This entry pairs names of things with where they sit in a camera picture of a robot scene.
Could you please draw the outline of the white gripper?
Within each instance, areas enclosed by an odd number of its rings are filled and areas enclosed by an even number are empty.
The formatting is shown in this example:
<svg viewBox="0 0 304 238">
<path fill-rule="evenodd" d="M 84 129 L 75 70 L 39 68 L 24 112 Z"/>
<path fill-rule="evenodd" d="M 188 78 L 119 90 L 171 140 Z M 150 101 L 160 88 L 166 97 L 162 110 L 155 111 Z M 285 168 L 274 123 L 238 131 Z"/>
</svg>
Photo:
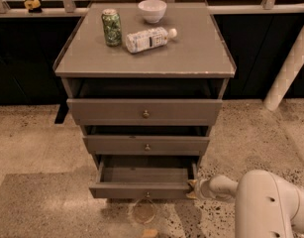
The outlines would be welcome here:
<svg viewBox="0 0 304 238">
<path fill-rule="evenodd" d="M 190 186 L 194 186 L 193 191 L 186 193 L 187 198 L 205 200 L 213 197 L 213 193 L 210 190 L 209 181 L 207 179 L 189 179 L 187 183 Z"/>
</svg>

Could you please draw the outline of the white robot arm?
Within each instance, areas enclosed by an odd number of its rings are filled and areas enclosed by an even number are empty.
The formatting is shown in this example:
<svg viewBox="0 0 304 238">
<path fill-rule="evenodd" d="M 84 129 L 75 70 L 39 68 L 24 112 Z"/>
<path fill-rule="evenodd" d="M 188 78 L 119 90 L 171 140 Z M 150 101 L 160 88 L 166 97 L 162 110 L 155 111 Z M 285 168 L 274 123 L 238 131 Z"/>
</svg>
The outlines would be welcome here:
<svg viewBox="0 0 304 238">
<path fill-rule="evenodd" d="M 271 172 L 252 170 L 239 182 L 215 175 L 190 179 L 188 184 L 188 198 L 235 204 L 235 238 L 304 235 L 304 189 Z"/>
</svg>

